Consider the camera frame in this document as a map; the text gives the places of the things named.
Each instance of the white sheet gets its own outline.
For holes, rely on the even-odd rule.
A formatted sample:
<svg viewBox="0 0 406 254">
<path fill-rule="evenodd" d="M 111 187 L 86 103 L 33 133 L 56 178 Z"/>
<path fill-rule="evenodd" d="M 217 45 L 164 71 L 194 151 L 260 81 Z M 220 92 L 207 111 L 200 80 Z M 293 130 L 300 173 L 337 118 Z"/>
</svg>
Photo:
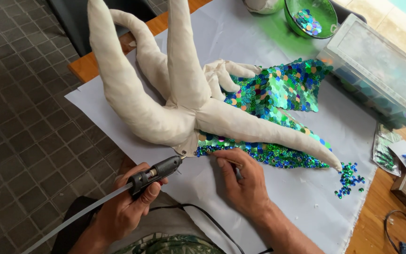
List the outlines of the white sheet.
<svg viewBox="0 0 406 254">
<path fill-rule="evenodd" d="M 295 52 L 286 55 L 256 25 L 252 15 L 238 0 L 214 0 L 191 15 L 194 41 L 200 64 L 218 58 L 265 67 L 288 63 Z M 167 31 L 156 36 L 156 42 L 166 52 Z M 325 43 L 314 42 L 322 49 Z M 135 65 L 135 50 L 127 55 L 141 77 L 145 91 L 154 100 L 164 103 L 158 92 L 139 73 Z M 315 55 L 296 56 L 313 58 Z M 358 218 L 364 197 L 376 166 L 370 161 L 376 121 L 329 83 L 321 84 L 319 112 L 290 111 L 299 122 L 331 143 L 333 152 L 343 162 L 358 162 L 358 174 L 366 178 L 364 186 L 352 188 L 352 194 L 339 200 L 333 193 L 341 188 L 340 176 L 334 169 L 279 169 L 262 165 L 270 198 L 285 215 L 313 240 L 325 253 L 344 252 Z M 136 163 L 150 165 L 175 155 L 170 147 L 150 144 L 134 136 L 107 104 L 102 81 L 98 76 L 82 85 L 66 98 L 79 107 Z M 224 201 L 223 180 L 209 157 L 185 159 L 180 174 L 169 177 L 163 190 L 180 203 L 192 203 L 209 212 L 229 232 L 247 254 L 266 249 L 250 223 Z M 357 189 L 364 187 L 363 193 Z M 227 253 L 239 253 L 237 248 L 194 208 L 187 208 L 195 223 Z"/>
</svg>

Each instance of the wooden table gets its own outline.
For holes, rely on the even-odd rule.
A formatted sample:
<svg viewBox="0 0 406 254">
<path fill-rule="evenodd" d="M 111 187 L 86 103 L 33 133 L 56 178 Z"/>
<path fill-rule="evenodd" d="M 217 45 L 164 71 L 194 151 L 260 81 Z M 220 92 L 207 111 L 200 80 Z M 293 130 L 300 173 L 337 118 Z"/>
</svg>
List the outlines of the wooden table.
<svg viewBox="0 0 406 254">
<path fill-rule="evenodd" d="M 189 0 L 191 12 L 209 3 L 211 0 Z M 147 22 L 153 35 L 167 29 L 168 13 L 163 13 Z M 127 54 L 134 47 L 130 46 L 134 40 L 131 33 L 120 37 L 123 52 Z M 71 63 L 69 69 L 82 81 L 88 82 L 98 76 L 98 67 L 93 52 Z M 406 140 L 406 129 L 399 130 Z M 347 254 L 393 254 L 395 253 L 388 242 L 383 229 L 383 219 L 391 210 L 401 210 L 406 213 L 406 207 L 390 192 L 395 177 L 381 169 L 377 169 L 374 180 L 370 186 L 367 199 L 359 215 L 352 238 L 350 239 Z M 406 242 L 406 220 L 400 214 L 392 216 L 393 225 L 388 226 L 392 239 Z"/>
</svg>

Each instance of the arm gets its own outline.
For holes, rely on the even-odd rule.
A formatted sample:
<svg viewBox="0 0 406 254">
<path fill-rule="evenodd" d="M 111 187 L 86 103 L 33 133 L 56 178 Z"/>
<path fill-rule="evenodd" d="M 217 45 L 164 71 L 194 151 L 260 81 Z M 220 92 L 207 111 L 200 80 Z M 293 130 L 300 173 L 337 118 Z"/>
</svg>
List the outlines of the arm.
<svg viewBox="0 0 406 254">
<path fill-rule="evenodd" d="M 228 199 L 240 213 L 252 220 L 275 253 L 324 254 L 269 199 L 264 172 L 253 158 L 239 148 L 213 154 L 222 168 Z M 239 169 L 243 179 L 236 179 L 234 167 L 226 159 L 243 165 Z"/>
<path fill-rule="evenodd" d="M 147 163 L 142 163 L 114 183 L 113 191 L 126 184 L 128 177 L 150 168 Z M 167 184 L 167 178 L 161 180 Z M 159 183 L 152 183 L 145 192 L 133 200 L 128 192 L 122 192 L 104 203 L 98 212 L 96 220 L 82 233 L 69 254 L 102 254 L 109 245 L 130 234 L 139 224 L 140 217 L 148 214 L 150 203 L 156 199 L 161 190 Z"/>
</svg>

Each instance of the plastic storage box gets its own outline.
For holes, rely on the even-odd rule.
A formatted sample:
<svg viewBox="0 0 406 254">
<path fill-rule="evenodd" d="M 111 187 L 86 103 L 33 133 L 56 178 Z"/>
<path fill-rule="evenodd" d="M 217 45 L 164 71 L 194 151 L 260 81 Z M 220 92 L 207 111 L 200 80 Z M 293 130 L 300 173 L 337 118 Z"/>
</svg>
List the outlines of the plastic storage box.
<svg viewBox="0 0 406 254">
<path fill-rule="evenodd" d="M 406 127 L 405 52 L 351 14 L 317 58 L 385 125 Z"/>
</svg>

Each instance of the octopus sculpture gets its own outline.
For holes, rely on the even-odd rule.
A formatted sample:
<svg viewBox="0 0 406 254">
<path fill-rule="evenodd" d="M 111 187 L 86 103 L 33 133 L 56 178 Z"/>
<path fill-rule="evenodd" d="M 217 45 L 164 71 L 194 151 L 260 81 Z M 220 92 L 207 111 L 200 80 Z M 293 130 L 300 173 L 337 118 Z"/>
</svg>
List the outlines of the octopus sculpture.
<svg viewBox="0 0 406 254">
<path fill-rule="evenodd" d="M 325 66 L 299 59 L 263 69 L 219 59 L 202 69 L 187 0 L 169 0 L 168 9 L 163 54 L 148 26 L 134 15 L 108 9 L 103 0 L 88 2 L 90 44 L 106 100 L 135 135 L 186 156 L 240 147 L 277 167 L 342 170 L 330 146 L 284 110 L 316 111 L 305 97 L 317 92 Z M 114 23 L 133 33 L 140 69 L 165 106 L 145 93 L 122 52 Z M 309 80 L 317 84 L 308 87 Z M 292 98 L 280 93 L 283 89 Z"/>
</svg>

